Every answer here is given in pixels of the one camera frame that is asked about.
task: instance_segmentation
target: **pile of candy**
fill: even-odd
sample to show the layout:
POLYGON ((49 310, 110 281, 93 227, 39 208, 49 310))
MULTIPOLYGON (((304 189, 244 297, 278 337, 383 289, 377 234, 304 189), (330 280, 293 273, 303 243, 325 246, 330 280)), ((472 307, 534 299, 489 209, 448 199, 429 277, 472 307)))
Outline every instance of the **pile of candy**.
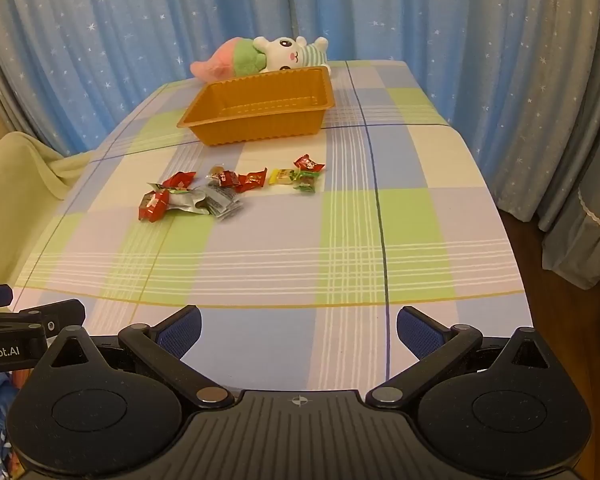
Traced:
MULTIPOLYGON (((314 193, 316 180, 324 164, 317 164, 309 155, 301 156, 294 164, 296 168, 293 170, 274 170, 269 184, 294 184, 302 192, 314 193)), ((195 171, 179 171, 162 184, 149 184, 153 191, 142 197, 138 219, 155 222, 169 209, 226 218, 242 207, 238 194, 264 187, 267 168, 243 175, 222 166, 214 166, 204 186, 189 189, 195 176, 195 171)))
POLYGON ((315 193, 315 181, 320 176, 324 164, 317 164, 303 155, 294 162, 296 170, 273 170, 269 184, 294 184, 297 190, 307 193, 315 193))

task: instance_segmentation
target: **brown floor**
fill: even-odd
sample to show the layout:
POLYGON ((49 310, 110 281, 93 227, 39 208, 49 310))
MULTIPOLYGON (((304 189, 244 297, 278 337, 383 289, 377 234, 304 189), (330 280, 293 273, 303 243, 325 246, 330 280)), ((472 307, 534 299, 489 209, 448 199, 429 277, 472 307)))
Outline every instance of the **brown floor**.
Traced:
POLYGON ((577 471, 600 480, 600 282, 581 290, 541 266, 542 232, 500 213, 525 285, 535 327, 549 343, 591 412, 593 433, 577 471))

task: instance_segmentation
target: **brown plastic container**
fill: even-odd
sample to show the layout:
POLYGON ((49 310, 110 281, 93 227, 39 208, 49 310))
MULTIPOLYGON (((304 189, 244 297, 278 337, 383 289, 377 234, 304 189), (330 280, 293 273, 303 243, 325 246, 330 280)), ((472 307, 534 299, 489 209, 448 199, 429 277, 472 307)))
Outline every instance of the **brown plastic container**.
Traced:
POLYGON ((207 146, 311 135, 334 105, 326 67, 278 70, 206 85, 178 123, 207 146))

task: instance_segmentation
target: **stuffed animal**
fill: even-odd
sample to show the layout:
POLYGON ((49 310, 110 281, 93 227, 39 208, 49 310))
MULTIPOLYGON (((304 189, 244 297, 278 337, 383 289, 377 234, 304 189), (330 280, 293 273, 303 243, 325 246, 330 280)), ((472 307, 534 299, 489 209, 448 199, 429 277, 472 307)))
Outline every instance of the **stuffed animal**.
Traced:
POLYGON ((291 38, 267 41, 259 36, 253 40, 253 46, 267 56, 267 66, 261 72, 322 65, 331 74, 331 67, 327 64, 329 41, 326 38, 320 37, 312 44, 306 44, 306 39, 302 36, 298 36, 295 41, 291 38))
POLYGON ((266 64, 265 55, 254 47, 253 40, 231 38, 220 45, 209 60, 191 63, 190 70, 205 83, 213 83, 257 74, 266 64))

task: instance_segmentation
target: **tablecloth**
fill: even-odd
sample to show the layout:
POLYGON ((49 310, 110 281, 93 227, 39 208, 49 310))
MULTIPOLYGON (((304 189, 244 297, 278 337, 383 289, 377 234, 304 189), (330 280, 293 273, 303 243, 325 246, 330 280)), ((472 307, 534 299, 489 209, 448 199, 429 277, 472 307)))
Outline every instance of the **tablecloth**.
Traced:
POLYGON ((97 335, 196 304, 202 336, 183 361, 218 383, 362 394, 416 361, 396 332, 405 304, 490 336, 531 325, 480 172, 408 67, 332 68, 336 107, 314 136, 208 147, 176 127, 202 84, 157 89, 49 223, 14 309, 79 298, 97 335), (176 171, 202 182, 215 164, 289 168, 305 153, 326 163, 314 195, 266 186, 225 221, 185 212, 138 221, 147 182, 176 171))

